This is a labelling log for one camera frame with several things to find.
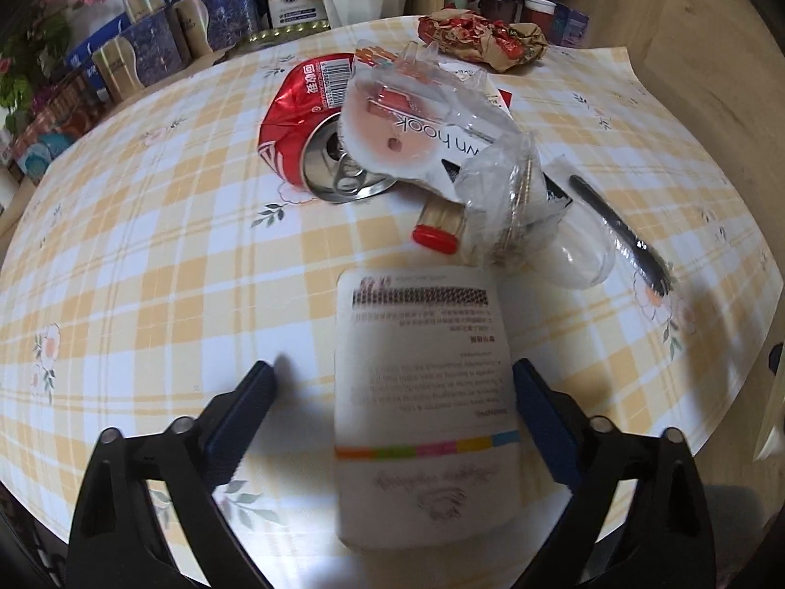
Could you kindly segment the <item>white instruction card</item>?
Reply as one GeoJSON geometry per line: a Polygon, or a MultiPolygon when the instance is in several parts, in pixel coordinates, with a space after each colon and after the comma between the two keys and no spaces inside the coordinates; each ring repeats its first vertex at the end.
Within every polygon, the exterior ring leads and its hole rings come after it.
{"type": "Polygon", "coordinates": [[[486,274],[456,266],[342,272],[334,377],[345,544],[447,544],[518,513],[511,354],[486,274]]]}

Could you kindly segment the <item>blue gold gift box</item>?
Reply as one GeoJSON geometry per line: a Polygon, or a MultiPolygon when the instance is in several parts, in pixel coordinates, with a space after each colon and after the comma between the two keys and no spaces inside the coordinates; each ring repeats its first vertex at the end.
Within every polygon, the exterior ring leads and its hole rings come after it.
{"type": "Polygon", "coordinates": [[[183,71],[192,60],[180,23],[161,9],[113,36],[92,54],[115,103],[183,71]]]}

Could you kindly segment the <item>red paper cup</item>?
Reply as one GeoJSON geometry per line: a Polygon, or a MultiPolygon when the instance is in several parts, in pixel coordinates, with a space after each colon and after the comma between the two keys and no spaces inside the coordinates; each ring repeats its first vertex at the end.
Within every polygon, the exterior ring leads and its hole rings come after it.
{"type": "Polygon", "coordinates": [[[543,32],[550,30],[556,3],[551,0],[524,0],[524,20],[538,24],[543,32]]]}

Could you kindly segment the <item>toothpick bottle red cap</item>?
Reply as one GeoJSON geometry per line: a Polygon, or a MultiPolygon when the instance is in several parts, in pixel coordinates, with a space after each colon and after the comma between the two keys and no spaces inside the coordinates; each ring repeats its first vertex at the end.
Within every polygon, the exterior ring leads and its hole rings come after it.
{"type": "Polygon", "coordinates": [[[411,236],[428,250],[458,253],[464,229],[464,208],[452,202],[430,201],[423,206],[411,236]]]}

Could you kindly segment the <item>clear floral plastic package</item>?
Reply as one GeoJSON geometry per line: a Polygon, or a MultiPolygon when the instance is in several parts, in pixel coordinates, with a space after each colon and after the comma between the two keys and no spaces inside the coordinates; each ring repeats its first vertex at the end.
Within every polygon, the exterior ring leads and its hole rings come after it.
{"type": "Polygon", "coordinates": [[[462,205],[456,254],[515,271],[536,245],[546,189],[532,135],[488,100],[490,90],[486,73],[460,77],[434,49],[409,44],[394,56],[362,47],[340,112],[340,139],[367,172],[426,190],[426,204],[462,205]]]}

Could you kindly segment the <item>crushed red soda can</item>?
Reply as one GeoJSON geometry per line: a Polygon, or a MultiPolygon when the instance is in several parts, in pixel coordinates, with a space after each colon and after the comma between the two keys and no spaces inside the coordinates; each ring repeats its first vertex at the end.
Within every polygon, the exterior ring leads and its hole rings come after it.
{"type": "Polygon", "coordinates": [[[352,54],[298,62],[262,118],[257,153],[295,189],[329,204],[363,201],[390,190],[394,178],[358,165],[340,139],[340,112],[353,74],[352,54]]]}

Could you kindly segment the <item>black plastic spoon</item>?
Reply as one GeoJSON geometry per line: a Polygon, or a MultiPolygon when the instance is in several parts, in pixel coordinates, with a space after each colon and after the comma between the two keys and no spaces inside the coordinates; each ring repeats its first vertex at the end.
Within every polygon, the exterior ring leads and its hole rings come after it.
{"type": "Polygon", "coordinates": [[[575,194],[608,226],[616,238],[620,254],[637,270],[649,289],[658,296],[671,294],[673,283],[664,259],[649,243],[642,240],[624,221],[617,211],[608,204],[599,192],[579,174],[568,178],[570,188],[575,194]]]}

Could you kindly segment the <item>gold decorative tray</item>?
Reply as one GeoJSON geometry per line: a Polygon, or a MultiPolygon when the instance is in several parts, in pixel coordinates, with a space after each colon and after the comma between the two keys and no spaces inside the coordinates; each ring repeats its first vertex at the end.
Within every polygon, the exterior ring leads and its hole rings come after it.
{"type": "Polygon", "coordinates": [[[303,37],[318,35],[318,33],[326,32],[326,30],[331,30],[331,26],[327,20],[317,20],[316,22],[291,24],[291,26],[281,28],[258,30],[258,32],[252,33],[252,35],[238,41],[238,43],[234,45],[233,51],[236,54],[250,54],[250,52],[261,51],[261,49],[275,47],[275,45],[303,39],[303,37]]]}

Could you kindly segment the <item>crumpled brown red paper bag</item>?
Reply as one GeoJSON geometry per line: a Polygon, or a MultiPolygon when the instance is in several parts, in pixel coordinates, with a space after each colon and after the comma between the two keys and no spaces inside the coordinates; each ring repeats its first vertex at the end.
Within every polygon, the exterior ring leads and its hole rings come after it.
{"type": "Polygon", "coordinates": [[[442,54],[504,73],[533,64],[547,52],[548,41],[538,24],[507,24],[471,9],[445,8],[418,19],[418,36],[442,54]]]}

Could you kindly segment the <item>red cigarette box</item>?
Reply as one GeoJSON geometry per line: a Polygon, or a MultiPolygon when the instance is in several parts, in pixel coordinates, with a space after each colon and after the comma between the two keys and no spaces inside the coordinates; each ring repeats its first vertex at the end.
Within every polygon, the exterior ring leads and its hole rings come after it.
{"type": "Polygon", "coordinates": [[[501,112],[511,117],[511,94],[507,90],[499,90],[495,85],[492,85],[490,92],[487,93],[487,97],[501,112]]]}

